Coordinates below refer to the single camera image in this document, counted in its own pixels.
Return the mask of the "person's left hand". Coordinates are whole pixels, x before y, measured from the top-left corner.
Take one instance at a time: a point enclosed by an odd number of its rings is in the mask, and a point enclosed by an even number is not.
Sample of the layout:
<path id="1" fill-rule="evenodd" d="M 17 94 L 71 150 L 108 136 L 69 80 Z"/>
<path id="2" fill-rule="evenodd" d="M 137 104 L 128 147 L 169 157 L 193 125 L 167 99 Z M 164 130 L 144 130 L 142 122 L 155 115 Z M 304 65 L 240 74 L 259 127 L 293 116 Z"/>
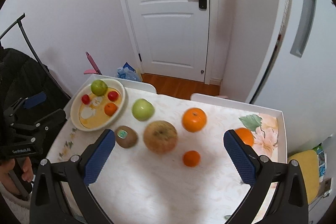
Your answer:
<path id="1" fill-rule="evenodd" d="M 10 160 L 1 160 L 1 184 L 5 189 L 24 199 L 31 192 L 31 181 L 34 178 L 32 164 L 29 157 Z"/>

